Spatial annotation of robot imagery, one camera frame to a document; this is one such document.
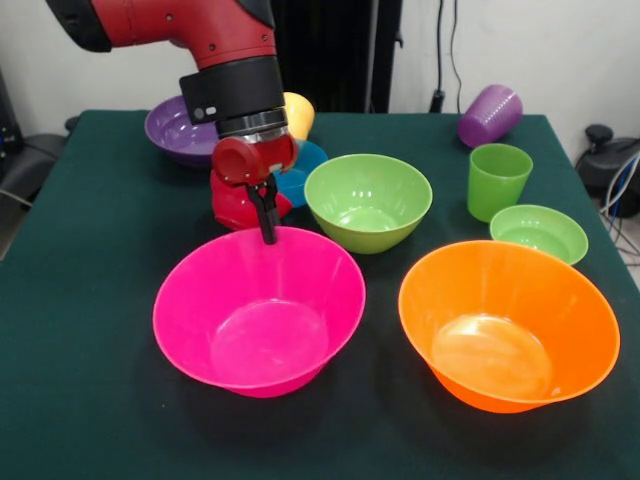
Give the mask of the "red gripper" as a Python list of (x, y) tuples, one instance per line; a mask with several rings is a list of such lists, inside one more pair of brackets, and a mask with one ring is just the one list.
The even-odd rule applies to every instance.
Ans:
[(248, 185), (247, 195), (261, 213), (261, 232), (267, 245), (277, 242), (280, 224), (277, 208), (276, 171), (290, 170), (297, 159), (298, 145), (290, 134), (251, 143), (241, 137), (220, 140), (213, 151), (213, 170), (228, 185)]

